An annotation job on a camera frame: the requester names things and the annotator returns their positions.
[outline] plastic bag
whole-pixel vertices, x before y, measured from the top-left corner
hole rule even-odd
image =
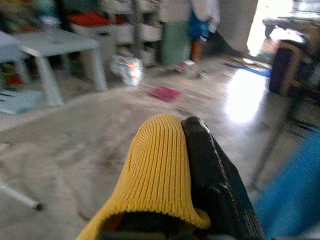
[[[110,69],[128,86],[137,86],[144,78],[142,61],[135,57],[113,56]]]

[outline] table leg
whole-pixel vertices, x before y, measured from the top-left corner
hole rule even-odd
[[[68,74],[71,74],[71,62],[68,57],[68,54],[62,54],[61,59],[62,59],[64,70],[66,70]]]
[[[92,55],[92,69],[93,69],[93,80],[95,84],[95,89],[97,91],[103,92],[106,90],[106,74],[104,70],[104,65],[101,58],[100,48],[94,48],[91,50]]]
[[[48,104],[53,107],[62,106],[64,101],[60,95],[55,75],[51,69],[49,60],[46,57],[36,57],[35,61],[39,69]]]
[[[19,59],[15,61],[15,65],[16,65],[16,70],[19,76],[21,77],[22,82],[24,84],[30,84],[31,83],[30,76],[29,76],[25,61],[23,59]]]

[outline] red cloth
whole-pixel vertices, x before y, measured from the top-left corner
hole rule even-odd
[[[109,25],[109,19],[103,16],[100,16],[96,12],[87,12],[77,15],[70,15],[69,20],[73,24],[77,24],[83,27],[98,27]]]
[[[166,87],[166,86],[159,86],[156,89],[149,92],[150,96],[153,96],[155,98],[161,99],[162,101],[166,102],[172,102],[177,97],[179,97],[181,92],[178,90]]]

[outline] blue mat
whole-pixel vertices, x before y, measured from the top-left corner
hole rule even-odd
[[[247,70],[247,71],[252,72],[254,74],[259,74],[259,75],[264,76],[264,77],[270,77],[271,76],[271,70],[270,69],[261,68],[261,70],[256,70],[256,69],[252,69],[252,68],[247,67],[247,66],[237,66],[237,65],[232,65],[232,64],[229,64],[229,63],[226,63],[225,65],[227,65],[228,67],[234,68],[234,69],[244,69],[244,70]]]

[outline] light blue object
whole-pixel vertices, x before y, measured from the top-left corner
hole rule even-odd
[[[254,206],[268,240],[320,221],[320,133],[312,133]]]
[[[45,95],[41,91],[15,92],[0,90],[0,112],[23,114],[33,108]]]

